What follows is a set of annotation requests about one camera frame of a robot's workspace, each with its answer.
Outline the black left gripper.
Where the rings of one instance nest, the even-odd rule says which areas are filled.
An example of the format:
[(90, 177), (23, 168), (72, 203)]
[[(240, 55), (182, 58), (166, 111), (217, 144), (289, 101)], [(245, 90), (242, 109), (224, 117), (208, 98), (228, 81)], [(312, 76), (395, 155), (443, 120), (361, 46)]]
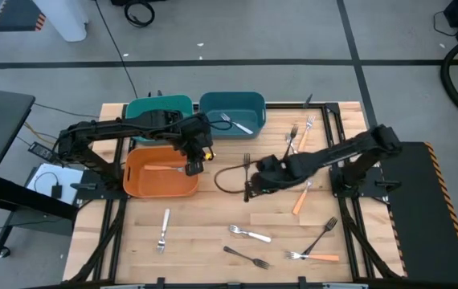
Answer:
[(206, 153), (212, 153), (212, 137), (206, 134), (197, 136), (185, 136), (181, 144), (181, 154), (186, 156), (185, 173), (194, 176), (204, 171), (203, 162), (206, 161)]

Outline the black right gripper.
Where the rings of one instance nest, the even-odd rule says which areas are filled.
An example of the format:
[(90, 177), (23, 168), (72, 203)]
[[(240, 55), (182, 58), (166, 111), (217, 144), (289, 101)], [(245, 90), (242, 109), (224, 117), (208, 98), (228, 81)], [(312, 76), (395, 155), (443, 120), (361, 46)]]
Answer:
[(258, 160), (257, 172), (252, 174), (250, 181), (245, 181), (244, 200), (250, 201), (258, 196), (256, 192), (275, 192), (297, 185), (300, 179), (292, 177), (282, 165), (275, 155)]

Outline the black metal fork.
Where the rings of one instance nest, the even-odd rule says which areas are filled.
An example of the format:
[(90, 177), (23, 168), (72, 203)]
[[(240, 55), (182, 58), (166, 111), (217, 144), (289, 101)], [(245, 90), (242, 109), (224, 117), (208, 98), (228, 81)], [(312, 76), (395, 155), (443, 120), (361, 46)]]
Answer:
[[(297, 125), (297, 124), (294, 124), (294, 125), (292, 126), (292, 129), (291, 129), (290, 133), (289, 133), (289, 134), (291, 135), (292, 141), (293, 141), (294, 138), (296, 137), (297, 132), (298, 132), (298, 125)], [(285, 154), (284, 154), (285, 156), (289, 155), (289, 153), (290, 153), (290, 151), (288, 150), (288, 147), (287, 147), (286, 152), (285, 152)]]
[(250, 168), (250, 164), (251, 164), (251, 156), (249, 153), (245, 153), (243, 155), (243, 167), (244, 167), (244, 170), (245, 170), (245, 181), (244, 181), (244, 194), (243, 194), (243, 200), (245, 202), (249, 202), (250, 200), (250, 192), (251, 192), (251, 185), (250, 185), (250, 182), (249, 182), (249, 179), (248, 179), (248, 170)]
[(337, 218), (336, 217), (331, 217), (331, 219), (329, 219), (327, 221), (327, 223), (325, 224), (324, 229), (321, 232), (321, 234), (315, 239), (315, 241), (310, 246), (308, 246), (302, 252), (302, 254), (303, 255), (309, 255), (311, 253), (311, 251), (313, 250), (313, 248), (316, 246), (316, 244), (319, 242), (319, 240), (324, 236), (324, 234), (327, 233), (327, 232), (330, 232), (335, 227), (336, 224), (337, 224)]
[(229, 246), (225, 246), (223, 248), (223, 250), (229, 254), (233, 254), (233, 255), (236, 255), (236, 256), (239, 256), (241, 258), (245, 258), (246, 260), (249, 260), (250, 262), (252, 262), (252, 264), (256, 267), (259, 267), (259, 268), (262, 268), (262, 269), (265, 269), (265, 270), (268, 270), (270, 268), (270, 264), (265, 262), (264, 260), (262, 259), (259, 259), (259, 258), (251, 258), (251, 257), (248, 257), (246, 256), (245, 254), (241, 254), (239, 253), (238, 251), (230, 248)]

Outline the orange-handled silver fork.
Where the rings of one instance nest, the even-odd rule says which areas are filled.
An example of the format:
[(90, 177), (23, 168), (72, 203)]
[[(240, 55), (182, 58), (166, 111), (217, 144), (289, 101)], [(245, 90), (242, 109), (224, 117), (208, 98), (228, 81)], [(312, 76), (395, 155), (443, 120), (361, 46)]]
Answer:
[(303, 206), (303, 203), (305, 201), (306, 195), (307, 195), (307, 193), (309, 191), (309, 188), (312, 185), (313, 185), (313, 181), (312, 180), (306, 181), (305, 188), (304, 188), (303, 192), (301, 193), (301, 195), (298, 197), (298, 199), (296, 201), (296, 204), (294, 205), (294, 207), (292, 209), (292, 214), (298, 215), (300, 213), (301, 207)]
[(294, 251), (285, 251), (284, 257), (288, 259), (314, 259), (327, 262), (338, 262), (339, 256), (333, 254), (300, 254)]
[(300, 143), (298, 145), (298, 148), (297, 148), (298, 152), (302, 152), (305, 149), (306, 142), (307, 142), (308, 137), (309, 137), (309, 132), (310, 132), (310, 129), (313, 127), (313, 122), (314, 121), (315, 121), (315, 116), (309, 116), (308, 119), (306, 120), (305, 131), (304, 131), (304, 133), (302, 135), (301, 141), (300, 141)]
[(168, 166), (168, 165), (144, 165), (144, 170), (149, 171), (178, 171), (184, 172), (184, 167)]

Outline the orange plastic bin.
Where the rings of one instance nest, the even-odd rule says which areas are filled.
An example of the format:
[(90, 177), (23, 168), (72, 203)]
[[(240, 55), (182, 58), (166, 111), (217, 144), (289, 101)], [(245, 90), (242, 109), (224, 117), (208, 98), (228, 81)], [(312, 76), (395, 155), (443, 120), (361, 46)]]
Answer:
[(128, 154), (122, 178), (124, 191), (138, 198), (189, 197), (197, 192), (199, 176), (178, 171), (149, 171), (144, 165), (184, 167), (186, 158), (170, 146), (137, 148)]

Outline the blue plastic bin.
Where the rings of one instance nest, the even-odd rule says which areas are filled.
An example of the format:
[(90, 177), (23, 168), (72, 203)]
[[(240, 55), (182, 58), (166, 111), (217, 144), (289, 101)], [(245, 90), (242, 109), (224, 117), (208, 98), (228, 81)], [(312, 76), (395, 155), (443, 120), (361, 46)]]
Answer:
[[(258, 92), (208, 92), (201, 96), (198, 111), (207, 115), (210, 122), (218, 121), (211, 129), (215, 140), (251, 140), (258, 137), (266, 123), (266, 102)], [(232, 121), (251, 131), (246, 133), (234, 125), (222, 124), (224, 113)]]

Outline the green plastic bin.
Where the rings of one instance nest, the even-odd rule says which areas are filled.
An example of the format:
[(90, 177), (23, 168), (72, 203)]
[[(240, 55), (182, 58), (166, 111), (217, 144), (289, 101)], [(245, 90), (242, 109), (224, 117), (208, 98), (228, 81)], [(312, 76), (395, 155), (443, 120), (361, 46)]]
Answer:
[(125, 117), (135, 118), (143, 112), (164, 109), (180, 111), (184, 117), (194, 114), (193, 102), (186, 95), (170, 95), (170, 96), (152, 96), (133, 100), (128, 104)]

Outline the white paper sheet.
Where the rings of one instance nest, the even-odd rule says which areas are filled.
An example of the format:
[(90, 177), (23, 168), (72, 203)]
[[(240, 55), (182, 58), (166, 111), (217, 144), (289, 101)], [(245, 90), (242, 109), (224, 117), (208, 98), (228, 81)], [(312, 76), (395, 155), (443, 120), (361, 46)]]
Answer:
[(77, 190), (71, 187), (73, 183), (79, 183), (83, 172), (77, 169), (63, 168), (58, 165), (41, 164), (26, 184), (28, 189), (52, 197), (52, 187), (61, 186), (60, 197), (54, 198), (69, 205), (74, 205)]

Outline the black power brick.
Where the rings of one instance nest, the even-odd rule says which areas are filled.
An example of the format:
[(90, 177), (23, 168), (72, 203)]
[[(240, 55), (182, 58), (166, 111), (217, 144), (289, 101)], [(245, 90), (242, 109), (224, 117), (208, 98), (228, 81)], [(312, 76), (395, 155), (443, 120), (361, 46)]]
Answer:
[(28, 152), (50, 163), (57, 160), (56, 154), (51, 149), (36, 141), (29, 146)]

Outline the black hazard-edged platform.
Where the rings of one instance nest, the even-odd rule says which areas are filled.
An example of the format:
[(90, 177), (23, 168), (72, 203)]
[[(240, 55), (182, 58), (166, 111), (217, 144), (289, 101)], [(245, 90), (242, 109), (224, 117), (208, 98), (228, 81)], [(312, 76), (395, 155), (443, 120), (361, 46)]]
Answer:
[(458, 217), (431, 144), (404, 142), (382, 173), (400, 183), (388, 198), (407, 279), (458, 284)]

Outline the white pillar base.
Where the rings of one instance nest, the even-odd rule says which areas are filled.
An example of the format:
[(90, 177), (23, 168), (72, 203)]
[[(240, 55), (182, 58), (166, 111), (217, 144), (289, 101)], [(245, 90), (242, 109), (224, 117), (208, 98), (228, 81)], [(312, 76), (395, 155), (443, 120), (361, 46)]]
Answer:
[(89, 19), (79, 0), (32, 1), (66, 42), (81, 42), (87, 38)]

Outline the black hazard-striped floor mat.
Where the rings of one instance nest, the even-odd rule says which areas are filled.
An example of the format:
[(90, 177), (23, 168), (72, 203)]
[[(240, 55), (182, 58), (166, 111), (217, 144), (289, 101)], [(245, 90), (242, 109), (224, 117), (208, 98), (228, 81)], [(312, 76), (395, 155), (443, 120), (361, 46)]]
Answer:
[(32, 0), (3, 0), (0, 5), (0, 32), (40, 31), (45, 21)]

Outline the black aluminium table frame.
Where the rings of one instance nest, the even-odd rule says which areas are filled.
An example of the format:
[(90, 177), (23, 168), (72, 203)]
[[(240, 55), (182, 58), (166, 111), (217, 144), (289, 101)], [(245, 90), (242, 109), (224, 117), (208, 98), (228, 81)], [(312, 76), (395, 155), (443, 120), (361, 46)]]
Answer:
[[(215, 142), (215, 159), (204, 165), (194, 195), (129, 199), (121, 236), (108, 245), (101, 276), (113, 277), (118, 284), (149, 287), (163, 278), (168, 286), (186, 284), (213, 289), (351, 280), (341, 225), (325, 233), (310, 253), (338, 255), (338, 262), (284, 257), (285, 251), (302, 254), (321, 234), (324, 224), (340, 214), (326, 169), (317, 172), (298, 215), (292, 214), (292, 209), (304, 186), (249, 202), (239, 194), (245, 175), (241, 168), (243, 155), (250, 153), (255, 159), (282, 155), (287, 147), (285, 134), (294, 124), (303, 134), (309, 116), (315, 116), (305, 146), (309, 151), (326, 147), (327, 128), (341, 124), (348, 137), (366, 129), (360, 103), (342, 102), (339, 108), (339, 114), (333, 115), (319, 106), (303, 109), (300, 104), (269, 104), (266, 124), (257, 138)], [(157, 243), (166, 209), (171, 210), (166, 248), (159, 254)], [(268, 236), (272, 241), (234, 234), (229, 225)], [(229, 254), (223, 250), (225, 246), (262, 259), (270, 268), (256, 267), (245, 258)]]

